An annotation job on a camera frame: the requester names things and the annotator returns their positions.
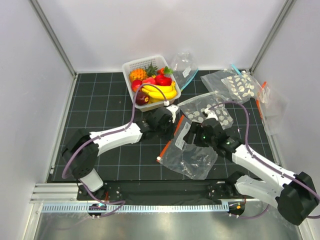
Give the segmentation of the orange zipper clear bag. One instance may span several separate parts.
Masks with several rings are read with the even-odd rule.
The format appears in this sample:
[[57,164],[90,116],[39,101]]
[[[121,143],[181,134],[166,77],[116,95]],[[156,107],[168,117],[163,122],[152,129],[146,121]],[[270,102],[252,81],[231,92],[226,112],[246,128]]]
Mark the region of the orange zipper clear bag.
[[177,123],[174,138],[170,140],[156,161],[164,167],[185,175],[192,180],[204,180],[218,159],[211,147],[187,144],[183,137],[191,128],[192,122],[182,116]]

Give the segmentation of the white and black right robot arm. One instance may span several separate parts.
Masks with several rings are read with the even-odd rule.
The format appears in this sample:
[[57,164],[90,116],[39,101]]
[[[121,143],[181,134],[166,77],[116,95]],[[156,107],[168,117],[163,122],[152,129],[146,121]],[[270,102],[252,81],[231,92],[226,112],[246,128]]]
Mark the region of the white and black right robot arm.
[[312,219],[312,211],[320,204],[312,178],[305,172],[296,174],[253,150],[244,140],[228,135],[214,118],[193,122],[183,137],[187,144],[211,147],[220,157],[246,168],[259,180],[236,171],[225,183],[230,198],[249,196],[276,208],[289,223],[299,226]]

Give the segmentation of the dark red plum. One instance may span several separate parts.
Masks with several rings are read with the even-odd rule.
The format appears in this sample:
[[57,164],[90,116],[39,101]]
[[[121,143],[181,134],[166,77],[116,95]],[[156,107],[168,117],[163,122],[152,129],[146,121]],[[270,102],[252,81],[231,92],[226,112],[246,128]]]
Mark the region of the dark red plum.
[[149,101],[150,101],[150,98],[146,93],[141,92],[141,91],[136,93],[135,103],[138,106],[144,106],[144,105],[148,104]]

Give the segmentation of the yellow banana bunch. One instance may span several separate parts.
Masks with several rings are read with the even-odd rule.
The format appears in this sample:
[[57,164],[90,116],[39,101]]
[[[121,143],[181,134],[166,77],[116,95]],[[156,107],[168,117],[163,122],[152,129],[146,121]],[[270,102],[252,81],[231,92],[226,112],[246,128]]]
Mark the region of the yellow banana bunch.
[[177,91],[175,84],[171,85],[144,85],[141,91],[147,94],[152,103],[157,103],[164,100],[172,100],[176,97]]

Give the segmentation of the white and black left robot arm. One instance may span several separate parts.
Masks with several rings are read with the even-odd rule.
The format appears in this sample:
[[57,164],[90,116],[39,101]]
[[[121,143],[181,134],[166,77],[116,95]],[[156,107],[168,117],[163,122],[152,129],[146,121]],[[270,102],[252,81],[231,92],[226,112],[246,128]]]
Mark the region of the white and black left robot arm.
[[179,107],[172,104],[157,108],[144,118],[131,119],[129,123],[109,130],[77,130],[61,153],[66,161],[62,178],[74,177],[86,186],[88,194],[94,200],[101,200],[106,195],[106,188],[94,169],[98,156],[120,146],[154,137],[171,140],[178,112]]

